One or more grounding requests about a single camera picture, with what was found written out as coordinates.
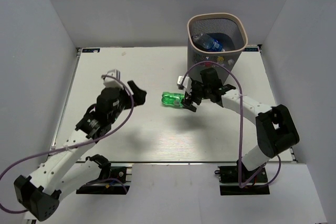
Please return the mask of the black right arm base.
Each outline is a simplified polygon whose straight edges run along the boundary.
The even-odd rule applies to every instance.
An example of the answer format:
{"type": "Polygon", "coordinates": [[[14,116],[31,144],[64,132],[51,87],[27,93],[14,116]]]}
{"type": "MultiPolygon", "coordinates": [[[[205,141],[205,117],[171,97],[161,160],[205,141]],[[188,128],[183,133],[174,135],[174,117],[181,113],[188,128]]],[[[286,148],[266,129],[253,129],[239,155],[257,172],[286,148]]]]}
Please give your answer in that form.
{"type": "Polygon", "coordinates": [[[258,169],[248,171],[242,166],[242,181],[244,184],[248,179],[252,179],[245,185],[244,188],[239,187],[238,183],[238,165],[219,166],[214,171],[215,176],[219,179],[219,188],[221,196],[251,196],[251,195],[269,195],[269,186],[264,186],[268,183],[266,169],[263,168],[257,175],[254,173],[258,169]]]}

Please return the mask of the clear bottle white blue label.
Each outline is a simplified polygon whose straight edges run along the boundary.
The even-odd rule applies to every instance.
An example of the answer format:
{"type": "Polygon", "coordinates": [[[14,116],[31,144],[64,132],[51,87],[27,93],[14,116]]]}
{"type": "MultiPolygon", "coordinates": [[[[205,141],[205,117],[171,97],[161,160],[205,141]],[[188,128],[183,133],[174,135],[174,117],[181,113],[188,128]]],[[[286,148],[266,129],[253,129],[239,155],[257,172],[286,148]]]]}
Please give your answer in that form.
{"type": "Polygon", "coordinates": [[[199,33],[192,36],[192,42],[198,48],[207,52],[224,52],[225,49],[223,45],[216,39],[212,38],[210,35],[205,33],[199,33]]]}

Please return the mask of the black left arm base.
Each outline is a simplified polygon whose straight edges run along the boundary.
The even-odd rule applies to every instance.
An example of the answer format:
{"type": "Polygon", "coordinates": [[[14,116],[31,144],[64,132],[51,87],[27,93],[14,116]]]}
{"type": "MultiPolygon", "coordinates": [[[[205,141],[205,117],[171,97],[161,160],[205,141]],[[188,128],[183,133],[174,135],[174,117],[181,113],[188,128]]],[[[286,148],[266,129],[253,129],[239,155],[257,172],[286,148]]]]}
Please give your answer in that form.
{"type": "Polygon", "coordinates": [[[99,177],[76,190],[77,195],[126,195],[131,186],[132,164],[112,163],[110,175],[99,177]]]}

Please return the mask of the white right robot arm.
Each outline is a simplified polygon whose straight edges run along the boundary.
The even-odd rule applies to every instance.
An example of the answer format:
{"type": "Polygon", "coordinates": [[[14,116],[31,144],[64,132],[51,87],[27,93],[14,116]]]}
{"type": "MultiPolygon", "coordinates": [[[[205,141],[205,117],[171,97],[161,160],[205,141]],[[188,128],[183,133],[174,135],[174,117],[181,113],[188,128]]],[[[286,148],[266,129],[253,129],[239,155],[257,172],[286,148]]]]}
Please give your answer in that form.
{"type": "Polygon", "coordinates": [[[203,100],[240,115],[254,127],[255,146],[242,152],[237,161],[237,175],[247,182],[256,170],[277,155],[298,144],[300,137],[289,109],[283,105],[267,105],[242,94],[238,86],[224,84],[214,68],[201,71],[201,79],[179,76],[177,86],[185,91],[182,105],[195,112],[203,100]]]}

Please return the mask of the green bottle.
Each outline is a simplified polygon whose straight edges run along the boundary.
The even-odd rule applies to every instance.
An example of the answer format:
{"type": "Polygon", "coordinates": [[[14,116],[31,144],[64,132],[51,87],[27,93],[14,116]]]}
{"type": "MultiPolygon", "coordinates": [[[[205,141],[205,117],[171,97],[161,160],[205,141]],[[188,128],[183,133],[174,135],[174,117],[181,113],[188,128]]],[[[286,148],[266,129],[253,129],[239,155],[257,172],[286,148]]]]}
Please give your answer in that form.
{"type": "Polygon", "coordinates": [[[161,102],[164,106],[170,106],[174,108],[182,108],[182,101],[185,95],[182,93],[163,92],[161,102]]]}

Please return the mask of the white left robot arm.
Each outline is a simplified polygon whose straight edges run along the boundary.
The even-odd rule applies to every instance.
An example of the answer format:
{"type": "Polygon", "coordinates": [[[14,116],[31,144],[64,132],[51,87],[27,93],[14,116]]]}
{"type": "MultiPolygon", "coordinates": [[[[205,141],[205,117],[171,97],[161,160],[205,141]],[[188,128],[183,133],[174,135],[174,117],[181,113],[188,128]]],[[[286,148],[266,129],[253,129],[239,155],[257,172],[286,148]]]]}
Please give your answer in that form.
{"type": "Polygon", "coordinates": [[[133,81],[128,81],[128,85],[124,87],[117,80],[105,81],[105,88],[76,124],[64,150],[52,155],[27,177],[20,175],[14,181],[18,202],[38,221],[51,217],[60,202],[85,183],[110,178],[111,163],[99,154],[86,157],[77,169],[73,166],[111,131],[122,111],[145,104],[147,92],[133,81]]]}

